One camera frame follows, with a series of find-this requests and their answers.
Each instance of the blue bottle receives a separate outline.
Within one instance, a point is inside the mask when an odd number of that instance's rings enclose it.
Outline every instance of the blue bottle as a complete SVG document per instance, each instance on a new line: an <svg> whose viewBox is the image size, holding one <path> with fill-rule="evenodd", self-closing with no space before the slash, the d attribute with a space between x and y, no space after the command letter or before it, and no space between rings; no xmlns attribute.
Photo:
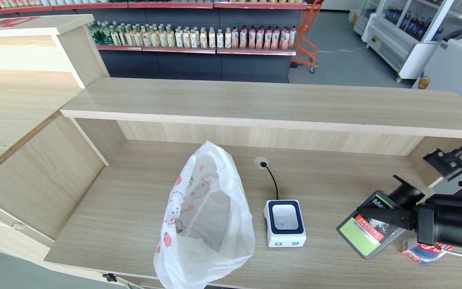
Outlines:
<svg viewBox="0 0 462 289"><path fill-rule="evenodd" d="M400 23L399 28L405 31L405 28L407 27L407 23L409 22L409 19L411 19L411 10L407 11L404 18L402 19L402 22Z"/></svg>

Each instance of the wooden panel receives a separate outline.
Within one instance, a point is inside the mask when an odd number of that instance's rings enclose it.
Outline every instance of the wooden panel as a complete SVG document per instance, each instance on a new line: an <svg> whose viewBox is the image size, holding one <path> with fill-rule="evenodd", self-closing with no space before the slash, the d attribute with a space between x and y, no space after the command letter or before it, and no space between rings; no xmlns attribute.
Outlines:
<svg viewBox="0 0 462 289"><path fill-rule="evenodd" d="M167 197L198 147L127 141L114 163L94 182L46 260L136 277L156 276L152 260ZM242 179L253 216L255 251L245 265L215 284L269 289L385 289L386 282L378 278L382 272L383 280L390 280L390 287L398 289L462 287L462 258L445 256L423 267L399 253L399 240L365 261L336 232L336 226L375 190L391 192L398 186L392 174L432 194L407 157L223 148L233 156ZM263 208L275 197L275 190L268 172L253 165L253 158L259 155L269 159L280 199L301 203L308 235L304 247L277 250L267 246Z"/></svg>
<svg viewBox="0 0 462 289"><path fill-rule="evenodd" d="M17 220L15 218L12 218L10 215L6 214L5 210L0 208L0 223L2 223L3 225L7 227L11 227L16 221ZM27 227L26 225L24 225L24 229L21 229L19 232L47 247L51 247L53 245L52 240L35 232L34 230Z"/></svg>
<svg viewBox="0 0 462 289"><path fill-rule="evenodd" d="M0 165L0 208L54 240L103 166L60 116Z"/></svg>
<svg viewBox="0 0 462 289"><path fill-rule="evenodd" d="M62 35L54 35L53 40L64 49L81 88L99 77L110 77L85 25Z"/></svg>
<svg viewBox="0 0 462 289"><path fill-rule="evenodd" d="M210 126L119 120L124 135L132 140L203 143L257 148L407 155L421 136L374 133L322 132L284 128Z"/></svg>
<svg viewBox="0 0 462 289"><path fill-rule="evenodd" d="M85 137L101 161L109 166L115 155L126 142L119 124L116 120L71 118L72 123Z"/></svg>
<svg viewBox="0 0 462 289"><path fill-rule="evenodd" d="M49 247L28 238L10 227L0 226L1 253L23 258L24 260L31 261L53 271L106 282L106 280L101 277L101 274L95 271L44 262L44 257L48 251Z"/></svg>
<svg viewBox="0 0 462 289"><path fill-rule="evenodd" d="M79 91L70 73L0 71L0 156Z"/></svg>
<svg viewBox="0 0 462 289"><path fill-rule="evenodd" d="M61 111L75 118L462 137L462 98L435 90L102 77Z"/></svg>
<svg viewBox="0 0 462 289"><path fill-rule="evenodd" d="M51 36L16 36L0 37L0 69L72 72L72 65Z"/></svg>
<svg viewBox="0 0 462 289"><path fill-rule="evenodd" d="M435 149L450 152L462 146L462 138L425 137L408 155L423 182L430 188L439 183L443 177L429 166L422 157Z"/></svg>

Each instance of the counter top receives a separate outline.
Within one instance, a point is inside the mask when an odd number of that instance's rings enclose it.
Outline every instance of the counter top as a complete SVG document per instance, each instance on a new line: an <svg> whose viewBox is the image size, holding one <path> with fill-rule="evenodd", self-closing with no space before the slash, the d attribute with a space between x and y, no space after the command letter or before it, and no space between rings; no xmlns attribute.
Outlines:
<svg viewBox="0 0 462 289"><path fill-rule="evenodd" d="M200 145L127 141L103 169L45 261L105 273L155 278L152 260L168 194ZM433 193L403 156L223 146L233 156L253 216L255 251L241 268L212 284L268 289L460 288L462 258L445 256L422 266L399 253L402 239L370 261L336 232L375 190L391 192L397 174ZM301 248L269 248L263 208L275 198L271 176L252 159L269 159L280 199L298 199L308 235Z"/></svg>
<svg viewBox="0 0 462 289"><path fill-rule="evenodd" d="M0 28L0 37L60 35L91 21L94 21L91 14L40 16L13 27Z"/></svg>
<svg viewBox="0 0 462 289"><path fill-rule="evenodd" d="M67 117L462 138L462 98L437 90L100 78Z"/></svg>

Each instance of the plastic bag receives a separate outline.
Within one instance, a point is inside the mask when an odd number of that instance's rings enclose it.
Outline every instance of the plastic bag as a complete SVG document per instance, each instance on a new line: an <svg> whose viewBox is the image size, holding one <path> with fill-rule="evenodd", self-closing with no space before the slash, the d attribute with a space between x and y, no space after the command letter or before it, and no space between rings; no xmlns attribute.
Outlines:
<svg viewBox="0 0 462 289"><path fill-rule="evenodd" d="M170 192L154 269L166 289L203 289L253 254L253 222L231 155L207 141Z"/></svg>

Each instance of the cabinet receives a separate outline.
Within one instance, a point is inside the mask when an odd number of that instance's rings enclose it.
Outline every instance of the cabinet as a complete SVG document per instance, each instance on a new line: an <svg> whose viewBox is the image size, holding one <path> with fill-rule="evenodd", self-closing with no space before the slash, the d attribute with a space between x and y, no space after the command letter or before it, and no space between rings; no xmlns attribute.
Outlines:
<svg viewBox="0 0 462 289"><path fill-rule="evenodd" d="M462 29L462 0L382 0L361 40L397 72L417 79L443 36Z"/></svg>

